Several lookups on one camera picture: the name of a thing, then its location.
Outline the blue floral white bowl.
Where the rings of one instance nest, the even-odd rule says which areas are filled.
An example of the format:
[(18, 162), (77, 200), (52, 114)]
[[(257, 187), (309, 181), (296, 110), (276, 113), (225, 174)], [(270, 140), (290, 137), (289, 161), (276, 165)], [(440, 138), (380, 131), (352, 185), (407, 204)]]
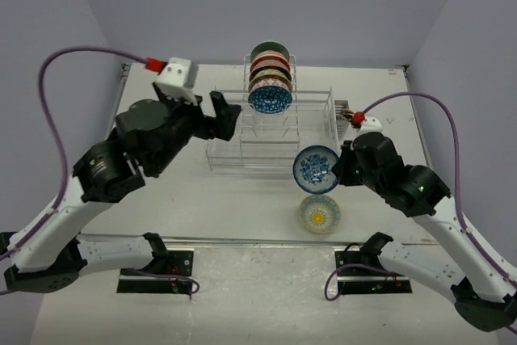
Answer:
[(338, 162), (338, 155), (324, 145), (311, 145), (295, 157), (292, 175), (303, 191), (313, 195), (324, 195), (338, 186), (338, 178), (332, 167)]

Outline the black leaf pattern bowl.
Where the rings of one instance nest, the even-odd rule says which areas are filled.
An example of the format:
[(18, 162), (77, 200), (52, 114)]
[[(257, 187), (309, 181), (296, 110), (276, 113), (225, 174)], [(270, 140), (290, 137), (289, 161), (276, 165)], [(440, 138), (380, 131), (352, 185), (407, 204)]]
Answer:
[(280, 67), (265, 67), (263, 69), (257, 69), (253, 73), (250, 74), (249, 82), (252, 82), (255, 79), (260, 77), (271, 77), (271, 76), (279, 76), (288, 81), (292, 80), (292, 75), (285, 69), (281, 69)]

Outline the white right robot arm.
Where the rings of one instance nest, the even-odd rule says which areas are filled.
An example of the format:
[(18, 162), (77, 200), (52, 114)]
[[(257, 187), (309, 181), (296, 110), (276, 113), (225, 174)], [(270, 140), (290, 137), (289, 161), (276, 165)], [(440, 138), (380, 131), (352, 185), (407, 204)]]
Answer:
[(429, 167), (406, 165), (393, 142), (379, 132), (344, 141), (332, 168), (339, 184), (365, 186), (424, 228), (447, 252), (440, 263), (387, 234), (373, 234), (351, 263), (368, 274), (406, 276), (449, 300), (471, 326), (484, 332), (516, 322), (516, 268), (458, 210), (443, 180)]

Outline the orange leaf pattern bowl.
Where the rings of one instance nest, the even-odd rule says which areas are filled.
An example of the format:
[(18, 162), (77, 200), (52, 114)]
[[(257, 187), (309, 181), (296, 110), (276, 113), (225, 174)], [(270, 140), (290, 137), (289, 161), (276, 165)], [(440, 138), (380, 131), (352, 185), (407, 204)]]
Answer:
[(260, 53), (251, 62), (250, 71), (253, 72), (256, 69), (266, 66), (280, 67), (287, 70), (288, 72), (291, 70), (288, 60), (281, 53), (275, 51), (266, 51), (264, 53)]

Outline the yellow floral cream bowl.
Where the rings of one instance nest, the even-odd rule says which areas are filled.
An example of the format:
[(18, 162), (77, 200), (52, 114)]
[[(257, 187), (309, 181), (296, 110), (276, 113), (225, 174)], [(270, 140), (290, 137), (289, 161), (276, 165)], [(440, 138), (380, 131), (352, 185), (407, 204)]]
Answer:
[(260, 87), (274, 86), (285, 89), (287, 92), (292, 92), (292, 84), (285, 77), (279, 75), (266, 75), (253, 78), (248, 86), (248, 91), (252, 92)]

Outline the blue triangle pattern bowl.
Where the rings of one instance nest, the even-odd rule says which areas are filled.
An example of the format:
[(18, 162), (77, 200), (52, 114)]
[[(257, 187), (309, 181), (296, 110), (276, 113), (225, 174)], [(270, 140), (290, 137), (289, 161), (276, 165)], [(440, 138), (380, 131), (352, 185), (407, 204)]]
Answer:
[(292, 104), (292, 94), (279, 86), (262, 86), (248, 96), (248, 104), (258, 113), (277, 114)]

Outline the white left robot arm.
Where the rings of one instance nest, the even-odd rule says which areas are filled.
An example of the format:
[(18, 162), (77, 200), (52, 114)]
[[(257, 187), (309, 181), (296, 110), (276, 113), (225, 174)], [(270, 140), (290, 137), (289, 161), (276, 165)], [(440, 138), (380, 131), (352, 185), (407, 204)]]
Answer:
[(159, 234), (89, 241), (82, 230), (129, 193), (157, 178), (193, 138), (230, 141), (242, 112), (219, 91), (210, 94), (214, 116), (202, 99), (142, 99), (116, 116), (109, 137), (93, 145), (74, 165), (54, 203), (25, 229), (1, 234), (6, 293), (45, 294), (61, 290), (82, 276), (125, 270), (162, 278), (170, 258)]

